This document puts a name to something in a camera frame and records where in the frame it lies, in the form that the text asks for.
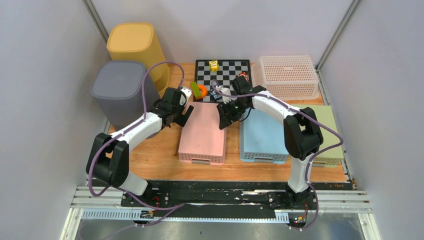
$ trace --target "gray floor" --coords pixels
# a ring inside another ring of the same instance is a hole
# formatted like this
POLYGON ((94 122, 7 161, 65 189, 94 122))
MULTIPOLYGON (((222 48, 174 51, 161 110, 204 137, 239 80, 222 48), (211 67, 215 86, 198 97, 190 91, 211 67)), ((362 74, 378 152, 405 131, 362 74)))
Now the gray floor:
MULTIPOLYGON (((81 238, 100 240, 129 226, 127 220, 84 220, 81 238)), ((154 226, 126 229, 109 240, 364 240, 360 221, 353 213, 325 213, 302 232, 276 223, 161 222, 154 226)))

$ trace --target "blue box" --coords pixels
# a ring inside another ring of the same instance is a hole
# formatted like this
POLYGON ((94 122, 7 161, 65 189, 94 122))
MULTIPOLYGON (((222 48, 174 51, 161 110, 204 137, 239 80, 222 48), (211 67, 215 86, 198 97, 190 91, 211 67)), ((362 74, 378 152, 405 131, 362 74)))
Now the blue box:
POLYGON ((288 156, 283 125, 266 113, 252 109, 249 117, 240 122, 240 159, 251 163, 284 164, 288 156))

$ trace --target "green block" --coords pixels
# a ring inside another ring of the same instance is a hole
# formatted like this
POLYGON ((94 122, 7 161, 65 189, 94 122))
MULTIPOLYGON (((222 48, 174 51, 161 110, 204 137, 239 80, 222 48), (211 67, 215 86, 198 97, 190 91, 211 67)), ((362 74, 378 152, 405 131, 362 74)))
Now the green block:
MULTIPOLYGON (((331 106, 325 105, 310 105, 310 104, 293 104, 293 106, 304 109, 310 107, 313 109, 316 115, 318 122, 324 124, 330 129, 334 130, 337 133, 336 121, 334 119, 333 111, 331 106)), ((325 130, 321 127, 322 137, 324 138, 324 143, 319 146, 319 149, 324 149, 328 146, 338 144, 340 140, 334 136, 331 132, 325 130)), ((337 165, 343 160, 343 150, 341 146, 327 150, 314 159, 314 163, 324 164, 324 167, 337 167, 337 165)))
POLYGON ((190 83, 191 90, 193 90, 193 94, 196 98, 200 98, 202 96, 202 92, 199 89, 197 82, 190 83))

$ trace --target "gray lid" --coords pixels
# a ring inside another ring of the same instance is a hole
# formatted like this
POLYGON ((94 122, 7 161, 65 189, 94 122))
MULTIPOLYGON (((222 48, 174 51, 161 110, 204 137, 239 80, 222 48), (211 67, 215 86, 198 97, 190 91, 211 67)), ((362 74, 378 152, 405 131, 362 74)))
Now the gray lid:
POLYGON ((126 99, 142 86, 146 67, 137 61, 109 61, 98 71, 91 85, 91 94, 97 98, 126 99))

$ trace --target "white plastic basket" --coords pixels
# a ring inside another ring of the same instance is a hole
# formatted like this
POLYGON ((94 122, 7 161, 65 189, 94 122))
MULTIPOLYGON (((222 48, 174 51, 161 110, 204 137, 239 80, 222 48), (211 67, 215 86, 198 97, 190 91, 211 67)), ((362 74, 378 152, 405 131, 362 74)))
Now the white plastic basket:
POLYGON ((261 85, 281 100, 319 96, 318 75, 308 55, 261 56, 251 71, 253 86, 261 85))

